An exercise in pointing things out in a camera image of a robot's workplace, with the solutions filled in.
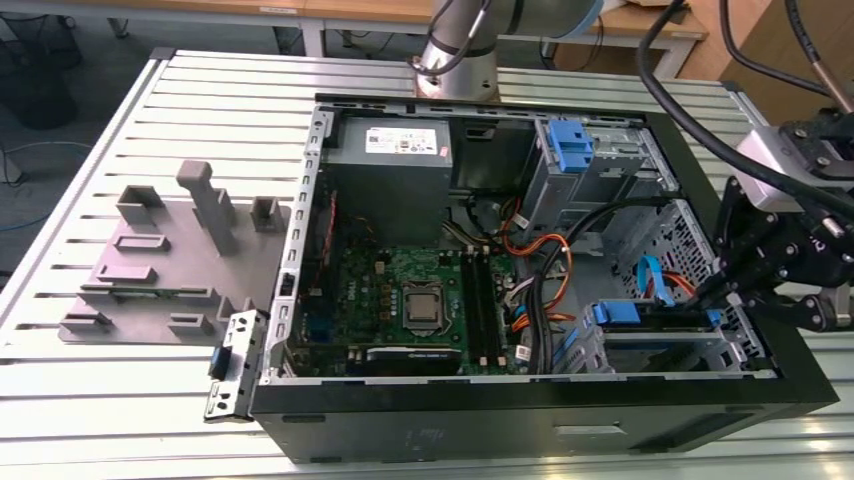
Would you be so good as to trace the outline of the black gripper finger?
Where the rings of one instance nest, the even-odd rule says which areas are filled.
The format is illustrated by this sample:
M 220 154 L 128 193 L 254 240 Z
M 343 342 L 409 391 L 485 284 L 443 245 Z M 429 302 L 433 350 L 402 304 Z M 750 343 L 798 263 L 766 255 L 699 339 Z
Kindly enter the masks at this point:
M 853 282 L 821 287 L 817 293 L 794 298 L 773 288 L 735 291 L 726 301 L 751 318 L 765 318 L 813 332 L 853 330 Z
M 717 270 L 697 287 L 689 300 L 690 310 L 711 308 L 730 294 L 747 299 L 769 272 L 762 246 L 774 229 L 775 214 L 753 205 L 738 178 L 731 176 L 713 235 Z

